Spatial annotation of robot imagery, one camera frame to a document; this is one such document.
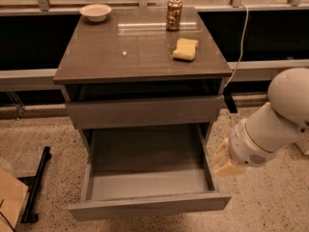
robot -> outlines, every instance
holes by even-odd
[[[309,69],[281,72],[267,96],[268,102],[235,125],[218,147],[211,160],[213,173],[238,175],[246,166],[262,166],[283,146],[309,136]]]

black stand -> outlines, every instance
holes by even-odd
[[[33,214],[32,210],[34,208],[35,200],[40,188],[40,183],[45,165],[47,161],[51,158],[49,151],[50,147],[44,147],[36,176],[18,178],[19,181],[23,182],[29,187],[30,192],[25,211],[21,218],[21,223],[35,223],[39,220],[39,215]]]

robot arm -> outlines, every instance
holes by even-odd
[[[278,149],[309,136],[309,69],[289,69],[270,83],[268,100],[248,119],[241,120],[213,156],[213,172],[243,173],[262,166]]]

floor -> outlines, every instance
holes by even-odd
[[[208,143],[210,154],[237,121],[257,109],[240,108],[238,114],[221,109]],[[21,120],[14,116],[14,109],[0,107],[0,165],[16,177],[29,176],[36,173],[44,146],[51,147],[52,155],[35,206],[40,219],[19,223],[16,231],[309,231],[309,156],[295,145],[281,149],[264,167],[215,177],[219,190],[232,194],[224,211],[77,222],[67,206],[80,198],[87,152],[64,106],[28,106]]]

dresser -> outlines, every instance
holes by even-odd
[[[166,31],[166,8],[81,16],[54,76],[89,158],[77,220],[222,210],[206,148],[232,72],[193,8]],[[197,40],[192,62],[177,40]]]

